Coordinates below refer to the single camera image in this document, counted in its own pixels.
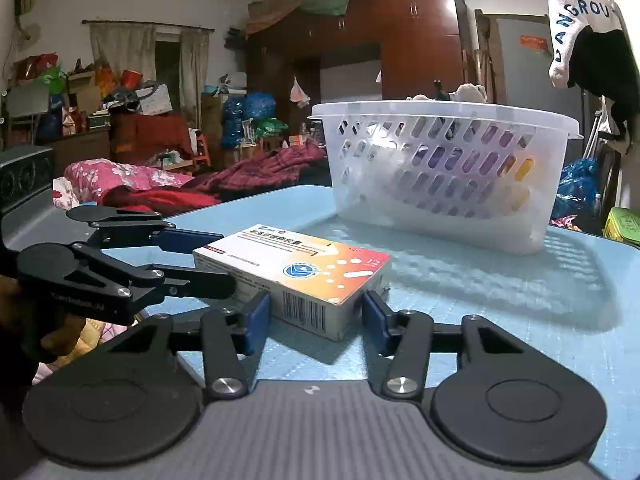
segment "silver screw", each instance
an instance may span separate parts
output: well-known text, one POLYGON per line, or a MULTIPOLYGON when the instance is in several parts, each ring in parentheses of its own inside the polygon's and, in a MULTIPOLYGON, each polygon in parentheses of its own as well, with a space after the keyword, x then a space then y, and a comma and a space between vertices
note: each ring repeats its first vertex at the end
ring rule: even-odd
POLYGON ((389 380, 386 387, 395 394, 412 394, 418 389, 418 384, 409 377, 396 377, 389 380))
POLYGON ((242 389, 242 383, 234 378, 220 378, 213 381, 211 388, 220 395, 233 395, 242 389))

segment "green and yellow container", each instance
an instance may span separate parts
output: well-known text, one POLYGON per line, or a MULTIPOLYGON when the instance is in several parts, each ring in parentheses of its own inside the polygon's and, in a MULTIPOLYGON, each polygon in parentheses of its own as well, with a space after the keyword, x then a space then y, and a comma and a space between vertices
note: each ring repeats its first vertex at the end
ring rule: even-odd
POLYGON ((604 226, 605 238, 640 249, 640 214, 614 207, 604 226))

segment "red bucket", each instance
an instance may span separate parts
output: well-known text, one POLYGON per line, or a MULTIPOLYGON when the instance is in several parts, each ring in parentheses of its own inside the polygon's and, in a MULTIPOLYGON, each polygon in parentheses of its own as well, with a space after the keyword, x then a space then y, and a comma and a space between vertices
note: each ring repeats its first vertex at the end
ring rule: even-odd
POLYGON ((134 70, 122 72, 122 86, 128 90, 135 90, 142 82, 142 74, 134 70))

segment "white pill graphic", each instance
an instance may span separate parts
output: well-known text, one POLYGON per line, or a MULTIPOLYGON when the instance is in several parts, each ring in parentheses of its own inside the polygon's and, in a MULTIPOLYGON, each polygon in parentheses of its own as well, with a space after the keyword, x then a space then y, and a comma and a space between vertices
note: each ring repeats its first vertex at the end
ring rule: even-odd
POLYGON ((370 276, 373 274, 373 270, 356 270, 354 272, 345 272, 343 276, 345 278, 362 278, 363 276, 370 276))

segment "curtain rod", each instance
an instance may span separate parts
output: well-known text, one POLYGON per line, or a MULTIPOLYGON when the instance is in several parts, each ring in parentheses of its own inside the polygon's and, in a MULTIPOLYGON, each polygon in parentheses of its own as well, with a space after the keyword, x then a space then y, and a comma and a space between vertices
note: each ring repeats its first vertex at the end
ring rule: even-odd
POLYGON ((83 25, 88 23, 129 23, 135 25, 161 25, 162 27, 176 28, 192 28, 195 30, 204 30, 205 32, 215 32, 215 28, 195 27, 194 25, 176 25, 175 23, 159 23, 159 22, 131 22, 127 20, 82 20, 83 25))

